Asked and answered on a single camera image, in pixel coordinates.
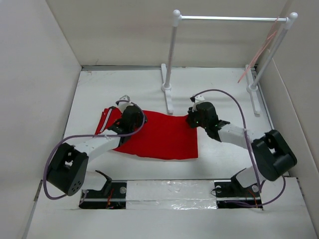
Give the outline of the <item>red trousers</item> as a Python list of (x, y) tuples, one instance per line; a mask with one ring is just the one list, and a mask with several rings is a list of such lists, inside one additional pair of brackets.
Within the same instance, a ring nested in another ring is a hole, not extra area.
[(191, 128), (187, 116), (169, 116), (154, 111), (139, 113), (138, 121), (146, 122), (143, 128), (132, 135), (128, 142), (119, 146), (117, 152), (163, 160), (187, 160), (198, 157), (197, 129)]

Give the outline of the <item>pink wire hanger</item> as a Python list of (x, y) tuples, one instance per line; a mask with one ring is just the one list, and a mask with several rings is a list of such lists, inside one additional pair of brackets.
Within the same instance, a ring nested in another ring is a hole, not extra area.
[(257, 51), (257, 53), (254, 55), (250, 63), (248, 64), (248, 67), (246, 67), (244, 73), (241, 75), (237, 83), (240, 83), (242, 79), (246, 76), (247, 72), (252, 68), (252, 66), (255, 65), (261, 54), (264, 52), (264, 50), (268, 47), (272, 39), (276, 36), (277, 30), (275, 30), (275, 26), (277, 25), (279, 16), (276, 18), (275, 22), (272, 24), (270, 31), (268, 32), (268, 35), (266, 39), (264, 40), (263, 44), (261, 45), (260, 49)]

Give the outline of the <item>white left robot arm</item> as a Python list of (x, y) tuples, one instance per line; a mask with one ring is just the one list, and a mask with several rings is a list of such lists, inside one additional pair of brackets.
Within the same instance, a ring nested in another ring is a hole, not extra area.
[(121, 117), (101, 134), (84, 134), (85, 141), (77, 145), (67, 143), (67, 140), (77, 136), (66, 137), (54, 147), (43, 173), (43, 189), (47, 198), (59, 199), (49, 194), (47, 183), (63, 192), (62, 198), (73, 196), (79, 190), (94, 190), (102, 198), (111, 193), (112, 179), (99, 170), (89, 176), (89, 162), (124, 145), (147, 122), (142, 109), (134, 103), (127, 102), (119, 110)]

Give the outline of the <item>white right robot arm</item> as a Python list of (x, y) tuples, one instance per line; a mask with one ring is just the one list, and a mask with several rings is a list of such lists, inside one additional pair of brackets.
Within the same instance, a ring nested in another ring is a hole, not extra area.
[(219, 195), (242, 196), (251, 186), (266, 180), (275, 181), (297, 164), (297, 158), (279, 131), (256, 133), (221, 120), (210, 102), (195, 102), (187, 111), (186, 122), (191, 128), (203, 128), (215, 141), (248, 150), (253, 158), (251, 167), (233, 175), (230, 184), (221, 187)]

